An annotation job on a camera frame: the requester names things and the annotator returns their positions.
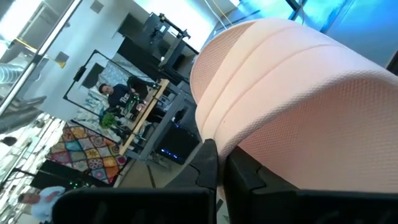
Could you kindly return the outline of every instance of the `wooden table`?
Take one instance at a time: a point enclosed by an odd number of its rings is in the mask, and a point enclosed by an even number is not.
[[[147,102],[146,106],[143,107],[143,109],[141,109],[141,111],[138,113],[135,120],[128,124],[128,127],[132,131],[132,133],[130,134],[127,141],[119,147],[120,155],[123,156],[124,153],[126,153],[131,142],[139,134],[139,131],[141,130],[142,125],[144,124],[145,120],[149,116],[149,113],[152,111],[152,109],[154,109],[158,100],[163,95],[163,92],[169,83],[170,83],[170,81],[168,81],[166,79],[162,79],[159,83],[159,89],[152,89],[151,91],[148,92],[148,95],[145,98],[145,101]]]

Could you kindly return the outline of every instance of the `mesh backrest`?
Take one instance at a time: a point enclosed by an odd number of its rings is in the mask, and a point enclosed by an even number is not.
[[[393,192],[397,110],[393,74],[315,30],[263,19],[224,57],[197,123],[221,166],[239,144],[302,189]]]
[[[231,47],[251,24],[253,24],[253,21],[226,30],[222,32],[223,35],[217,35],[203,48],[191,71],[195,74],[191,76],[190,86],[196,103],[199,103],[201,96]]]

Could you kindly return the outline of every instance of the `white wall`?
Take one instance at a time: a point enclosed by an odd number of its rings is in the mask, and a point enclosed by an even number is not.
[[[185,39],[196,50],[200,50],[218,20],[204,0],[134,0],[147,12],[164,13],[166,17],[181,29],[187,29],[191,39]],[[207,0],[214,12],[222,13]],[[230,0],[215,0],[221,11],[226,14],[235,8]]]
[[[41,78],[35,82],[26,96],[37,97],[46,95],[46,101],[40,109],[46,113],[63,120],[72,119],[78,107],[65,101],[63,95],[72,84],[73,77],[78,69],[88,60],[88,57],[96,49],[109,58],[113,58],[124,40],[117,29],[129,13],[131,1],[99,0],[104,4],[102,11],[97,14],[90,9],[92,0],[84,0],[72,15],[70,27],[64,29],[47,52],[55,58],[59,51],[69,55],[64,68],[60,68],[55,62],[50,61],[42,70]],[[97,62],[102,66],[107,60],[96,57],[90,66]],[[84,80],[72,88],[69,97],[82,103],[87,97],[88,90],[79,87]]]

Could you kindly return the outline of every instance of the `green plant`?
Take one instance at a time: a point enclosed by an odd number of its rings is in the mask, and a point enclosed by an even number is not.
[[[116,118],[113,114],[107,113],[101,122],[101,127],[104,129],[108,129],[116,124]]]

